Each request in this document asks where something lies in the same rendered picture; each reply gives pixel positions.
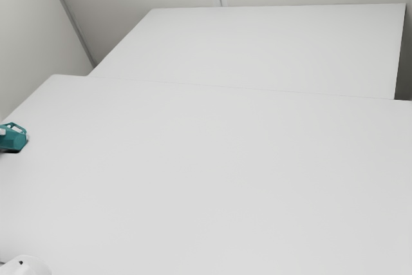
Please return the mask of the teal faceted mug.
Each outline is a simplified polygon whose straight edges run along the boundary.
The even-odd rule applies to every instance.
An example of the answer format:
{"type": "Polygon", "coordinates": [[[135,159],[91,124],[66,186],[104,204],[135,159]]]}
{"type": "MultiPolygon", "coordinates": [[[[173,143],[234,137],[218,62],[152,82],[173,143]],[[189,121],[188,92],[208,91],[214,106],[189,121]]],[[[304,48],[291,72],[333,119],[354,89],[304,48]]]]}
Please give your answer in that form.
{"type": "Polygon", "coordinates": [[[27,143],[27,131],[17,125],[9,122],[0,124],[0,151],[18,153],[27,143]]]}

